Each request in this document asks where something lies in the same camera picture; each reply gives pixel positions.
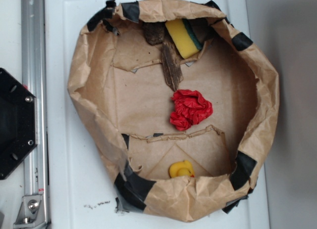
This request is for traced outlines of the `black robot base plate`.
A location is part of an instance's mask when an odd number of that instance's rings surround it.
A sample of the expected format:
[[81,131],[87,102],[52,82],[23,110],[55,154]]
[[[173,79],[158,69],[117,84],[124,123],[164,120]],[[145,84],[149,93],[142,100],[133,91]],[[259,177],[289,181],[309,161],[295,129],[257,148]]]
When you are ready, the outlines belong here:
[[36,97],[0,69],[0,179],[5,180],[37,146]]

